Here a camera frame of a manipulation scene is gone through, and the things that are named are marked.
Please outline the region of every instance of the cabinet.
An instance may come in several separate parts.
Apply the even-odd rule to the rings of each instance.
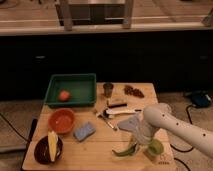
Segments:
[[[0,100],[44,98],[52,74],[152,82],[157,91],[213,88],[212,30],[0,37]]]

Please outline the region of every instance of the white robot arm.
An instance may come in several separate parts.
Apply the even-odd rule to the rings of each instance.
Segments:
[[[159,128],[164,128],[213,158],[212,132],[173,117],[170,106],[165,103],[147,106],[143,114],[143,120],[133,131],[140,144],[148,144]]]

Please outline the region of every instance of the dark cup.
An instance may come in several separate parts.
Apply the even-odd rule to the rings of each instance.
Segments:
[[[103,88],[105,97],[110,98],[112,96],[113,87],[113,84],[110,82],[104,83]]]

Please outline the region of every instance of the brown bowl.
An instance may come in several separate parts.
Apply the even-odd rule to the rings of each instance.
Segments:
[[[58,138],[58,144],[57,144],[57,153],[56,153],[56,159],[60,157],[62,153],[63,143],[60,138]],[[49,153],[49,146],[48,146],[48,137],[45,136],[42,138],[36,145],[34,150],[34,157],[37,162],[41,164],[50,164],[53,163],[50,159],[50,153]]]
[[[69,133],[74,126],[74,112],[69,108],[55,110],[48,120],[49,129],[57,134]]]

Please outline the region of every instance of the sponge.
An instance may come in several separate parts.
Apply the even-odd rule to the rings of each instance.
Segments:
[[[96,130],[94,126],[90,122],[87,122],[82,127],[75,130],[73,135],[78,141],[81,142],[85,140],[88,136],[92,135],[95,131]]]

